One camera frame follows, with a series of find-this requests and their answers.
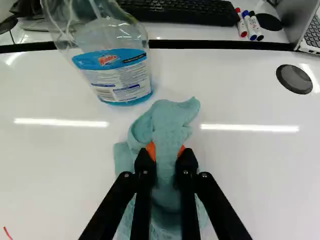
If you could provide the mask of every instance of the black table edge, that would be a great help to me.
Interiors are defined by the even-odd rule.
[[[294,51],[292,43],[229,40],[149,40],[151,49],[242,49]],[[0,54],[56,50],[53,41],[0,45]]]

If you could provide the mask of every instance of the teal microfiber cloth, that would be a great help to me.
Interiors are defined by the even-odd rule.
[[[194,97],[184,102],[158,100],[129,128],[127,141],[113,148],[115,173],[134,172],[134,161],[141,148],[153,141],[157,182],[152,189],[151,240],[180,240],[180,192],[174,188],[175,165],[178,152],[192,130],[189,123],[197,116],[200,102]],[[117,231],[119,240],[130,239],[135,197],[128,204]],[[200,228],[208,215],[196,197]]]

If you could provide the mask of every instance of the spray bottle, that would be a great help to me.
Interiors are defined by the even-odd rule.
[[[105,103],[129,106],[152,94],[148,36],[114,0],[41,0],[60,52]]]

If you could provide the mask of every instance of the blue bottle label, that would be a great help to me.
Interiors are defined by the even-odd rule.
[[[151,92],[145,51],[116,48],[76,55],[73,63],[107,102],[128,102]]]

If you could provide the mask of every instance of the white table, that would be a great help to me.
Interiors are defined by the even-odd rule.
[[[265,0],[231,0],[235,8],[241,11],[254,10],[258,13],[268,13],[278,17],[276,10]],[[149,39],[151,40],[225,40],[225,41],[248,41],[247,37],[240,37],[237,27],[220,27],[209,25],[154,23],[143,22]],[[262,29],[263,42],[289,43],[285,31],[269,31]],[[48,32],[28,31],[20,28],[17,24],[12,29],[12,35],[17,44],[37,43],[52,41]],[[13,44],[9,32],[0,35],[0,45]]]
[[[320,59],[223,49],[151,56],[154,95],[115,107],[57,50],[0,55],[0,225],[14,240],[78,239],[115,180],[113,144],[156,100],[195,96],[201,109],[185,145],[252,238],[318,240]],[[304,69],[313,91],[285,89],[275,77],[282,64]],[[205,234],[216,239],[210,224]]]

